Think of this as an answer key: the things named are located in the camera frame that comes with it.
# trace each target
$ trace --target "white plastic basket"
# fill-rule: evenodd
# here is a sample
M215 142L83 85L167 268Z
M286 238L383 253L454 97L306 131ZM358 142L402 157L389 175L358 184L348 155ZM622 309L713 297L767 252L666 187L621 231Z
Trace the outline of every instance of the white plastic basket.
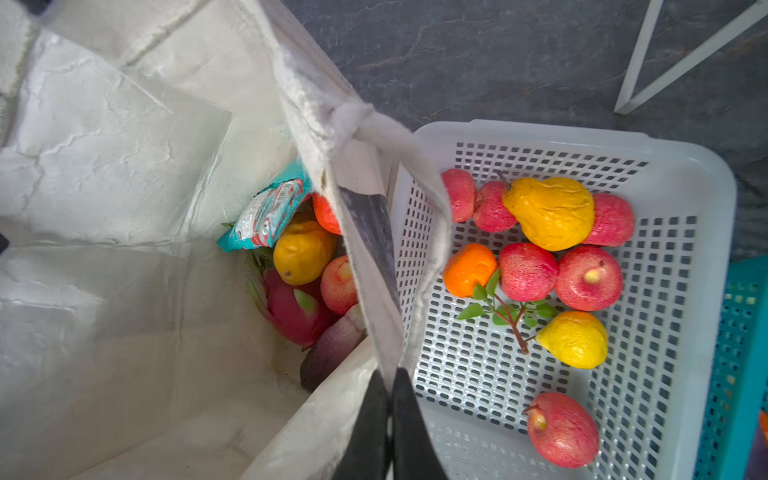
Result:
M463 168L479 187L498 178L494 169L510 179L570 176L629 200L637 222L630 241L605 249L621 264L624 292L597 313L610 345L596 369L572 369L535 341L524 356L511 330L487 317L455 320L466 300L435 283L413 379L448 476L691 478L736 200L728 166L697 145L619 131L475 120L416 135L440 171ZM406 329L431 222L429 200L401 169L392 227ZM498 255L524 237L519 226L486 233L470 220L454 226L453 240L454 252L477 242ZM564 306L554 292L551 304ZM534 450L522 411L548 391L567 393L597 422L601 449L588 467L555 467Z

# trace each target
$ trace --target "snack package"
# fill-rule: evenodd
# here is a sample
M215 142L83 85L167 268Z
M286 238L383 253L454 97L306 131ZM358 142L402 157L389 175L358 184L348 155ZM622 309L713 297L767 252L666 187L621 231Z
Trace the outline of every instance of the snack package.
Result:
M297 157L272 179L267 188L256 194L217 245L225 252L274 247L311 191L310 178Z

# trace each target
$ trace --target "white tote bag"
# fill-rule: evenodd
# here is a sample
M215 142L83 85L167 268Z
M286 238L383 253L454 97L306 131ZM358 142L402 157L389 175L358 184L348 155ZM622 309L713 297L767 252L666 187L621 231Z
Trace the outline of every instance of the white tote bag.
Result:
M360 212L386 217L407 167L445 239L436 275L434 167L279 2L58 0L32 18L0 0L0 22L0 478L327 478L372 340L386 354L402 335L366 340L309 397L220 223L299 154L373 331L399 307L391 239L372 245Z

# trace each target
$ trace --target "gray stone floor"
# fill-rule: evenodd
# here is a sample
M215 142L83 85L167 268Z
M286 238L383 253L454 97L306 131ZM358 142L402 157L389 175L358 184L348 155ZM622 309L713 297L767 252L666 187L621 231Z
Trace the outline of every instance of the gray stone floor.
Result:
M733 258L768 254L768 18L621 116L647 0L284 1L362 99L411 129L487 118L712 149L739 182ZM752 3L668 0L638 89Z

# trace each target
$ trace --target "plastic basket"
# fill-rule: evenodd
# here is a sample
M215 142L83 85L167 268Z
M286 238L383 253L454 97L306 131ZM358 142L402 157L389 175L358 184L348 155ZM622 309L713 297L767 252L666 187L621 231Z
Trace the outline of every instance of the plastic basket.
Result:
M572 369L535 342L524 356L511 330L488 318L455 320L466 301L445 291L442 279L435 282L413 379L448 476L690 479L736 198L722 159L644 134L500 121L438 122L416 135L440 171L466 169L478 185L497 178L494 169L511 179L571 176L594 192L628 199L637 220L630 241L606 249L621 264L624 292L597 313L610 345L596 369ZM407 329L432 207L402 169L395 199L396 276ZM498 254L516 241L524 241L518 227L486 233L468 221L453 229L454 251L477 242ZM563 309L554 293L550 300ZM523 410L547 391L567 393L597 422L601 449L588 467L559 468L533 449Z
M757 413L768 410L766 288L768 257L728 269L695 478L744 476Z

